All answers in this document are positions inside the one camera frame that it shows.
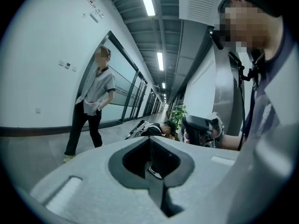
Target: green plant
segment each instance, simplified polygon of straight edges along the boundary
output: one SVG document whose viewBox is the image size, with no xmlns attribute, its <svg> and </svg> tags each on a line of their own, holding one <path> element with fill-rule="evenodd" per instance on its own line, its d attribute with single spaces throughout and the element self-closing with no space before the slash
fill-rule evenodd
<svg viewBox="0 0 299 224">
<path fill-rule="evenodd" d="M 171 112 L 171 120 L 176 125 L 176 130 L 182 127 L 182 118 L 187 114 L 186 105 L 180 105 L 176 110 Z"/>
</svg>

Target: gray tiled floor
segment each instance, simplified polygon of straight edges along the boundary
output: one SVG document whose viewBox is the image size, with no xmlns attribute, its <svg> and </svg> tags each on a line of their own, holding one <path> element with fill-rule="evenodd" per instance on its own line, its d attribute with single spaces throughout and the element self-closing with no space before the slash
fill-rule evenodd
<svg viewBox="0 0 299 224">
<path fill-rule="evenodd" d="M 151 123 L 166 121 L 166 114 L 159 113 L 145 120 Z M 105 145 L 124 140 L 141 119 L 122 125 L 100 129 Z M 63 164 L 69 133 L 38 137 L 1 137 L 0 155 L 12 182 L 29 192 L 48 173 Z M 89 132 L 82 132 L 76 153 L 94 148 Z"/>
</svg>

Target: trousers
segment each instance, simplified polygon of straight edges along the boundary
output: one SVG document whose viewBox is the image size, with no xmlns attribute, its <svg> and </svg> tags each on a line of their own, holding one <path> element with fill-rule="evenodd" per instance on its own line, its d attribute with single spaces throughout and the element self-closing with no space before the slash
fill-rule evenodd
<svg viewBox="0 0 299 224">
<path fill-rule="evenodd" d="M 80 102 L 75 107 L 74 119 L 71 126 L 70 138 L 66 146 L 65 155 L 75 155 L 81 130 L 86 121 L 89 124 L 89 133 L 93 140 L 94 147 L 102 146 L 102 137 L 99 134 L 99 124 L 102 118 L 102 111 L 96 111 L 95 116 L 90 116 L 84 113 L 83 102 Z"/>
</svg>

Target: backpack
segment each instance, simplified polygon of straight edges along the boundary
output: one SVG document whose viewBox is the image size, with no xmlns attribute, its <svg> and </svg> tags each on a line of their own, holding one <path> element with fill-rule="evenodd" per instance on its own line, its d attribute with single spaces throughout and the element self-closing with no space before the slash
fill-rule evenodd
<svg viewBox="0 0 299 224">
<path fill-rule="evenodd" d="M 145 121 L 145 120 L 142 120 L 140 121 L 140 123 L 137 125 L 137 127 L 132 130 L 130 132 L 130 134 L 127 136 L 127 140 L 128 139 L 133 139 L 133 138 L 137 138 L 137 137 L 141 137 L 142 136 L 142 133 L 147 131 L 148 128 L 151 128 L 151 127 L 154 127 L 156 129 L 158 129 L 159 131 L 161 131 L 157 126 Z"/>
</svg>

